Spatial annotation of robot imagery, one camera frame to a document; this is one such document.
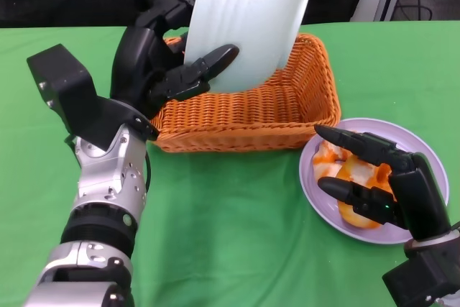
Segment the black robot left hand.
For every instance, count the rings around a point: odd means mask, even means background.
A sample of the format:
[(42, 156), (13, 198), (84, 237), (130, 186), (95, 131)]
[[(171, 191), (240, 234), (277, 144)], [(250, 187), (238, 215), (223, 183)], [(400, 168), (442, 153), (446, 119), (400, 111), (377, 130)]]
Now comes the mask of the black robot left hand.
[(188, 33), (174, 44), (164, 40), (166, 32), (189, 25), (195, 1), (155, 0), (125, 29), (112, 66), (112, 99), (151, 119), (170, 100), (184, 101), (210, 90), (211, 80), (231, 65), (239, 48), (221, 45), (188, 63)]

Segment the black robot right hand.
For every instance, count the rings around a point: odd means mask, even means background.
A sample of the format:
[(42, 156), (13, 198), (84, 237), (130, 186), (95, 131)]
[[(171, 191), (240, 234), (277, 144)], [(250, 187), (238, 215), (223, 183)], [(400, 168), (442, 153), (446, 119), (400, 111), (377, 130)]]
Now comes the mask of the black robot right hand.
[(443, 196), (425, 155), (401, 150), (395, 142), (371, 132), (356, 133), (326, 125), (316, 125), (315, 131), (362, 162), (376, 168), (383, 164), (390, 167), (390, 192), (332, 177), (319, 179), (322, 191), (351, 206), (354, 213), (364, 218), (408, 230), (418, 242), (451, 231)]

